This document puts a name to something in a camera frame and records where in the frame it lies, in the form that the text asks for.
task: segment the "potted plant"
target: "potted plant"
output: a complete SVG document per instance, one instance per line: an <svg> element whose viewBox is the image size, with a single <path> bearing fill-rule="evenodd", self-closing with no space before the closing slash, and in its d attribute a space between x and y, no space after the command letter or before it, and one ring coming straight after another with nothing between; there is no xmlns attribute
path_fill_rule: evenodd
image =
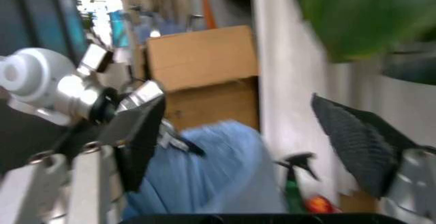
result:
<svg viewBox="0 0 436 224"><path fill-rule="evenodd" d="M383 74L436 84L436 0L298 2L331 62L386 54Z"/></svg>

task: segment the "blue cloth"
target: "blue cloth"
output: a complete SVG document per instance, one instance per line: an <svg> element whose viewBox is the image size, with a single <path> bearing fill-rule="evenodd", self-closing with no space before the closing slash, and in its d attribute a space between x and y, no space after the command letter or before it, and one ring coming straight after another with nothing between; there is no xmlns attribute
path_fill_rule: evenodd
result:
<svg viewBox="0 0 436 224"><path fill-rule="evenodd" d="M235 121L182 133L205 157L157 147L123 219L164 213L285 213L273 164L254 129Z"/></svg>

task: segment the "green spray bottle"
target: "green spray bottle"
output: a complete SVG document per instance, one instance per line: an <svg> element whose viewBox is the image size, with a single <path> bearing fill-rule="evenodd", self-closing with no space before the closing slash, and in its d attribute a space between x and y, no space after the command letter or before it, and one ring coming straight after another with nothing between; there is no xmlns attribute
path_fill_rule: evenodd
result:
<svg viewBox="0 0 436 224"><path fill-rule="evenodd" d="M319 180L313 173L308 164L308 159L313 158L313 153L301 153L290 155L283 161L276 162L288 169L286 175L286 183L284 188L284 196L288 205L288 211L291 214L308 213L306 206L301 196L297 178L295 176L294 166L306 170L315 180Z"/></svg>

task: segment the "cardboard box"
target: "cardboard box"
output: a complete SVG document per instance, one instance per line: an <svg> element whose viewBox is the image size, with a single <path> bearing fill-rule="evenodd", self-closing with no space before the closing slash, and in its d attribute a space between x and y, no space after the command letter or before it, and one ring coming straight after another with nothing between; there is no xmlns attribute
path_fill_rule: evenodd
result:
<svg viewBox="0 0 436 224"><path fill-rule="evenodd" d="M166 117L178 129L226 119L259 128L249 27L168 35L147 45L151 75L167 91Z"/></svg>

